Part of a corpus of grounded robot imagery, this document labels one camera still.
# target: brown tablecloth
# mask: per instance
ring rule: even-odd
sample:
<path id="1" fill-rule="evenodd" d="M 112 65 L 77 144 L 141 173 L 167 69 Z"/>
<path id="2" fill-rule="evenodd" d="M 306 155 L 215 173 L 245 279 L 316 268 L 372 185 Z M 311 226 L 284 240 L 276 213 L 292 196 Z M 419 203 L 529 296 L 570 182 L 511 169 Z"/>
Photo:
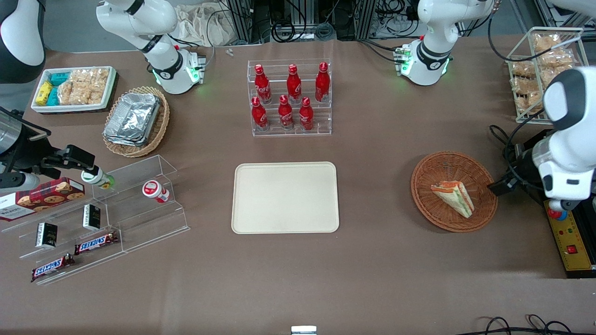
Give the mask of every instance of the brown tablecloth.
<path id="1" fill-rule="evenodd" d="M 496 43 L 506 52 L 518 39 Z M 511 131 L 514 104 L 486 38 L 462 38 L 449 72 L 430 87 L 397 77 L 356 42 L 233 49 L 233 58 L 217 50 L 204 85 L 167 96 L 172 116 L 154 152 L 180 171 L 176 199 L 192 229 L 46 287 L 29 283 L 35 264 L 18 259 L 13 236 L 0 235 L 2 331 L 262 335 L 313 324 L 320 334 L 455 334 L 482 330 L 483 317 L 497 315 L 526 326 L 528 313 L 596 330 L 596 282 L 562 279 L 544 211 L 525 194 L 499 199 L 494 220 L 468 234 L 434 227 L 412 201 L 410 176 L 426 154 L 461 151 L 494 177 L 505 170 L 502 144 L 487 127 Z M 315 57 L 333 59 L 333 135 L 253 138 L 247 61 Z M 120 74 L 117 95 L 156 85 L 140 52 L 52 53 L 46 66 L 106 64 Z M 26 118 L 49 127 L 54 146 L 94 153 L 104 170 L 135 161 L 105 148 L 105 113 L 29 110 Z M 528 125 L 519 140 L 539 130 Z M 337 166 L 340 228 L 234 234 L 234 169 L 304 161 Z"/>

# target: aluminum foil container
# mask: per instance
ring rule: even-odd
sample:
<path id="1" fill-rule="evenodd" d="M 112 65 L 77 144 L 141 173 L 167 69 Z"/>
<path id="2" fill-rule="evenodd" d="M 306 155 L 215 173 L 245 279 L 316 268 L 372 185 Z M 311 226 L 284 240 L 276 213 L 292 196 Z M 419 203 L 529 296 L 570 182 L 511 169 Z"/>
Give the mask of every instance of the aluminum foil container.
<path id="1" fill-rule="evenodd" d="M 160 100 L 153 94 L 128 93 L 120 99 L 104 137 L 116 144 L 145 145 L 157 118 Z"/>

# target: red and white bottle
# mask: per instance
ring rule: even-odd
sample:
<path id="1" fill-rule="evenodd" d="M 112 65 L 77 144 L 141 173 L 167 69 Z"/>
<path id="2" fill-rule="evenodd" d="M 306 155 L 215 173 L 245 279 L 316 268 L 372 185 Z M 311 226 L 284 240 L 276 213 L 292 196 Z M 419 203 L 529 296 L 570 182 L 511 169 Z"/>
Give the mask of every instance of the red and white bottle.
<path id="1" fill-rule="evenodd" d="M 254 97 L 251 103 L 253 105 L 252 114 L 256 130 L 259 132 L 268 131 L 269 121 L 267 120 L 265 108 L 260 104 L 259 98 Z"/>
<path id="2" fill-rule="evenodd" d="M 314 127 L 314 111 L 311 107 L 311 100 L 308 97 L 302 98 L 302 107 L 300 108 L 300 127 L 302 131 L 309 132 Z"/>
<path id="3" fill-rule="evenodd" d="M 292 119 L 292 106 L 288 104 L 288 96 L 282 94 L 280 96 L 280 107 L 277 109 L 280 114 L 281 127 L 290 131 L 294 129 L 294 120 Z"/>
<path id="4" fill-rule="evenodd" d="M 170 191 L 156 180 L 150 180 L 143 185 L 143 194 L 157 200 L 158 203 L 165 203 L 170 199 Z"/>
<path id="5" fill-rule="evenodd" d="M 288 72 L 290 73 L 287 81 L 290 104 L 298 105 L 302 98 L 302 81 L 298 77 L 298 67 L 295 64 L 290 64 L 288 66 Z"/>
<path id="6" fill-rule="evenodd" d="M 254 85 L 257 89 L 257 94 L 259 95 L 261 103 L 271 103 L 271 84 L 269 83 L 269 78 L 265 75 L 263 66 L 260 64 L 255 65 L 254 72 L 256 73 Z"/>
<path id="7" fill-rule="evenodd" d="M 315 99 L 320 103 L 329 102 L 329 86 L 331 85 L 331 78 L 329 78 L 327 70 L 329 70 L 329 64 L 321 62 L 321 64 L 319 64 L 319 74 L 316 76 L 315 80 Z"/>

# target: red cookie box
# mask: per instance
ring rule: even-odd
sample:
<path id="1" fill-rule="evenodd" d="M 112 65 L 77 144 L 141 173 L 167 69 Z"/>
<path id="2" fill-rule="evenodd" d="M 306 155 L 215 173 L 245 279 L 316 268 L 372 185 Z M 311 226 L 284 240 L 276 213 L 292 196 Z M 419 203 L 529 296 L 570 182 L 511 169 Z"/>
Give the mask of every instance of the red cookie box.
<path id="1" fill-rule="evenodd" d="M 0 197 L 0 219 L 12 221 L 85 196 L 85 187 L 66 177 L 45 182 L 31 191 Z"/>

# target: brown wicker basket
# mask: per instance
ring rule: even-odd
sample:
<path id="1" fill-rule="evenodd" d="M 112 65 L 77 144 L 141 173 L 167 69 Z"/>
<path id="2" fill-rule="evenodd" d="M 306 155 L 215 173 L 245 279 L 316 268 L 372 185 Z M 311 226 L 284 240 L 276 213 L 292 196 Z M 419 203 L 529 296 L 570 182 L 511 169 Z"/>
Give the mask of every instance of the brown wicker basket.
<path id="1" fill-rule="evenodd" d="M 436 196 L 430 186 L 440 181 L 461 181 L 472 202 L 469 219 Z M 423 158 L 412 174 L 411 190 L 416 206 L 433 224 L 452 232 L 481 229 L 495 216 L 497 199 L 486 187 L 493 183 L 488 171 L 476 160 L 455 151 L 440 151 Z"/>
<path id="2" fill-rule="evenodd" d="M 108 149 L 115 154 L 123 155 L 125 157 L 130 158 L 141 157 L 155 150 L 155 148 L 157 148 L 157 146 L 159 145 L 159 142 L 162 141 L 163 135 L 165 135 L 166 133 L 167 123 L 170 120 L 170 107 L 167 105 L 166 97 L 164 97 L 163 93 L 161 93 L 158 89 L 153 87 L 137 87 L 131 89 L 127 93 L 151 93 L 159 97 L 162 102 L 159 106 L 158 115 L 155 119 L 155 123 L 153 124 L 153 129 L 151 130 L 151 134 L 149 135 L 149 142 L 147 142 L 147 144 L 143 145 L 142 147 L 133 147 L 130 145 L 121 145 L 108 142 L 104 137 L 104 143 L 108 147 Z M 112 105 L 110 114 L 108 114 L 107 120 L 105 121 L 106 125 L 110 121 L 112 114 L 114 114 L 116 105 L 118 105 L 120 99 L 122 99 L 123 96 L 124 94 L 120 96 L 120 98 L 118 98 L 118 100 Z"/>

